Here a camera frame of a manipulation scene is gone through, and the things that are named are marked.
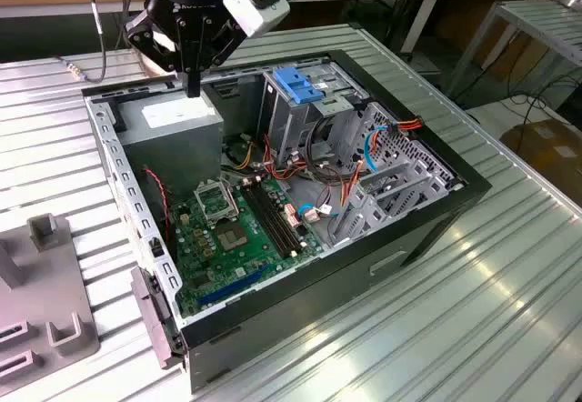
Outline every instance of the yellow cable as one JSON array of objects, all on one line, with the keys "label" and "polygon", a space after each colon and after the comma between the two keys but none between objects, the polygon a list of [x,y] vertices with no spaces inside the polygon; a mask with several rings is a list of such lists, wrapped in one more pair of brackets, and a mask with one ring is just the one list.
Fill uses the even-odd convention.
[{"label": "yellow cable", "polygon": [[253,150],[253,143],[249,143],[248,149],[246,150],[245,160],[241,164],[239,164],[238,166],[235,166],[236,170],[242,170],[243,168],[248,166],[248,163],[250,163],[250,161],[251,161],[251,151],[252,150]]}]

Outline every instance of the metal shelf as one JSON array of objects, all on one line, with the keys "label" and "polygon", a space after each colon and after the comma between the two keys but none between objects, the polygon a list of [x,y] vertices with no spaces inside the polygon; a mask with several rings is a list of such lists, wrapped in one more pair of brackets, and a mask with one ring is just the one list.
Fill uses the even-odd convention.
[{"label": "metal shelf", "polygon": [[568,9],[554,0],[501,2],[491,7],[461,56],[447,86],[447,95],[451,96],[455,92],[489,28],[498,17],[505,19],[509,28],[487,60],[495,60],[515,31],[521,30],[573,64],[582,65],[582,12]]}]

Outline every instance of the cardboard box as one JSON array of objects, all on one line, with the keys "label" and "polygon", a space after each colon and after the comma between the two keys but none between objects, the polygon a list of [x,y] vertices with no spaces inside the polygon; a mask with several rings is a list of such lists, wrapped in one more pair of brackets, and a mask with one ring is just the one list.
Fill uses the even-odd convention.
[{"label": "cardboard box", "polygon": [[[501,142],[516,151],[522,125],[501,136]],[[582,206],[582,139],[558,120],[527,124],[518,152],[528,164]]]}]

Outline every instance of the metal frame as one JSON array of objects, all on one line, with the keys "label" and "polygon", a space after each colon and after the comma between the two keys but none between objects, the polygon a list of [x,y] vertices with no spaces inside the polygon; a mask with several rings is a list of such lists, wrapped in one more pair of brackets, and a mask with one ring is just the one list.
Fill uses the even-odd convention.
[{"label": "metal frame", "polygon": [[517,30],[535,38],[573,64],[582,65],[582,13],[568,9],[554,0],[495,4],[457,63],[447,86],[447,95],[455,92],[477,49],[498,18],[506,20],[509,26],[489,53],[484,67],[495,61]]},{"label": "metal frame", "polygon": [[[348,52],[494,187],[426,258],[216,381],[201,400],[576,400],[582,210],[362,30],[277,32],[249,40],[226,64],[329,48]],[[69,59],[100,64],[98,54]],[[144,76],[127,51],[108,54],[107,75]],[[130,297],[135,258],[90,136],[83,84],[49,58],[0,65],[0,78],[0,185],[21,195],[20,207],[0,212],[0,227],[66,213],[102,342],[89,361],[3,402],[190,401],[180,367],[157,364]]]}]

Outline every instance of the motherboard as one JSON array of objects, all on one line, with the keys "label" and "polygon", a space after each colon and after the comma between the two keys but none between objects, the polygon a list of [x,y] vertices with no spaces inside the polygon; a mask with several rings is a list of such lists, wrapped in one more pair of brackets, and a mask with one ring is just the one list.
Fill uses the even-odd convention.
[{"label": "motherboard", "polygon": [[286,206],[286,194],[268,178],[251,186],[219,181],[170,207],[183,316],[323,252],[309,225],[286,222]]}]

